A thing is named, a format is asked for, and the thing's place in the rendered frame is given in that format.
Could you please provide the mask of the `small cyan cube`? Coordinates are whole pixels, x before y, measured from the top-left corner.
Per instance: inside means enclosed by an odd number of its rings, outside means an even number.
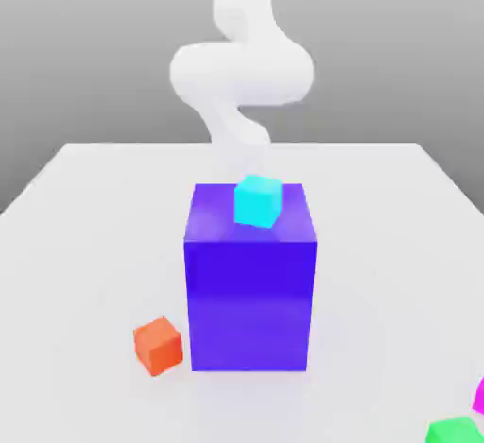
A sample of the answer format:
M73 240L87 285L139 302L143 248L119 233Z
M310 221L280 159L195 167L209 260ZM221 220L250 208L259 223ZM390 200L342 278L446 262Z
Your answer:
M279 179L245 176L234 188L234 221L270 229L281 214L282 193Z

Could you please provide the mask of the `small orange cube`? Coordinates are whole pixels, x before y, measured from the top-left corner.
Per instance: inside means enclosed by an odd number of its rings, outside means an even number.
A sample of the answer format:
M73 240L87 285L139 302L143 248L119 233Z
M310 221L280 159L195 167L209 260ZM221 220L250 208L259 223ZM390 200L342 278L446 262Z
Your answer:
M133 331L135 353L152 376L158 376L183 360L182 335L166 317Z

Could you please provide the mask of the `small magenta cube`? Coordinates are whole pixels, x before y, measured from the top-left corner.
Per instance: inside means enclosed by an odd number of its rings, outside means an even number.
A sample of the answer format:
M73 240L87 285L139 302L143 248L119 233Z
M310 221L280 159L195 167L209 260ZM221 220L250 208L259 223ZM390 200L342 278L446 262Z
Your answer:
M481 379L475 391L472 409L480 415L484 416L484 377Z

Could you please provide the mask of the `small green cube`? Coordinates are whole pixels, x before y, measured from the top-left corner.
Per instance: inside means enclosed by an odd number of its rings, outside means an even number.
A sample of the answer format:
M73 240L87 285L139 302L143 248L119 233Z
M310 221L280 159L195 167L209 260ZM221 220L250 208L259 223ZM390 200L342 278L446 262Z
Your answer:
M432 422L425 443L484 443L484 436L469 417Z

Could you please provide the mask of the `large purple box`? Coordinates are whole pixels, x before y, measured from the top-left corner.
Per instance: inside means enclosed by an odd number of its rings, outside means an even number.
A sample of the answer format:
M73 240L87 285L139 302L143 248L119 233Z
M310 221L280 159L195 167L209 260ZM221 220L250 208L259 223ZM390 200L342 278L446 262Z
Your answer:
M286 184L266 230L235 223L234 187L198 183L183 239L195 371L307 368L317 237L305 191Z

